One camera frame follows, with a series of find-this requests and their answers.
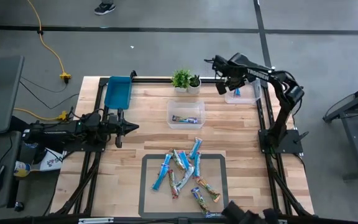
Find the cable connector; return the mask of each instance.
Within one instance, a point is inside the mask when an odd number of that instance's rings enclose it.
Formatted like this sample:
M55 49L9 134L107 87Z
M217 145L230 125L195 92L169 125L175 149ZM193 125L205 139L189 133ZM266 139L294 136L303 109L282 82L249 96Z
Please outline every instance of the cable connector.
M62 114L57 117L57 119L62 120L62 121L66 120L67 119L67 111L63 111Z
M68 80L71 79L71 75L63 72L60 75L60 78L65 81L66 84L68 84Z

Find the wooden tabletop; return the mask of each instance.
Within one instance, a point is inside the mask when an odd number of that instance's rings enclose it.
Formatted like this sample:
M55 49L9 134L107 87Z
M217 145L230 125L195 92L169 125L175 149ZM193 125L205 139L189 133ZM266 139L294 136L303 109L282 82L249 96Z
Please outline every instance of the wooden tabletop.
M100 77L84 77L76 114L93 111ZM104 95L101 108L104 107ZM274 90L269 88L273 113L280 110ZM201 129L170 129L167 124L168 100L205 103L206 122ZM139 129L123 137L122 148L111 141L102 153L93 201L92 216L139 217L140 167L146 154L165 154L171 147L190 150L194 138L203 139L200 150L207 154L222 154L226 158L229 200L243 210L260 213L272 207L265 157L260 153L257 131L260 129L256 105L229 105L218 95L215 85L202 84L197 96L175 93L170 84L134 83L130 109L124 111L127 121ZM287 184L304 208L313 213L308 183L301 162L293 155L283 154ZM51 212L57 211L69 199L80 179L84 152L75 152L63 161ZM280 208L284 204L277 186ZM85 189L83 207L88 189Z

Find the potted plant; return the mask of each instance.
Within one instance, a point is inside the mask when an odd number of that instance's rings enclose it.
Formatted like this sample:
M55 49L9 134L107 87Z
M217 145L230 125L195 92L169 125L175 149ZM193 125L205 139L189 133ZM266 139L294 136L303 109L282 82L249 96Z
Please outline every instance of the potted plant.
M175 91L185 93L189 86L190 70L176 70L172 77L172 85Z
M187 91L190 94L198 94L198 93L200 93L200 88L201 88L200 76L194 75L193 77L191 77L189 79L189 87L188 87Z

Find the blue tray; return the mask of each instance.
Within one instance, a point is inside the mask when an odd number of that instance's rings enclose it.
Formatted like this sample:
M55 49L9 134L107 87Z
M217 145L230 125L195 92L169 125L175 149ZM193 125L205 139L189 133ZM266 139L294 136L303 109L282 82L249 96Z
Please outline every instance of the blue tray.
M110 109L128 109L131 100L132 79L110 77L104 104Z

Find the sneaker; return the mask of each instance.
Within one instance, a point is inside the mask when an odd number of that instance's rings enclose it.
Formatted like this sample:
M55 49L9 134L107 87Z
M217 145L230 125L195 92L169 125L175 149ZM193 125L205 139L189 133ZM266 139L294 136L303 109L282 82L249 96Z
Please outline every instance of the sneaker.
M116 9L116 5L115 4L105 4L105 3L101 3L96 9L94 9L94 13L96 15L105 15L113 10Z

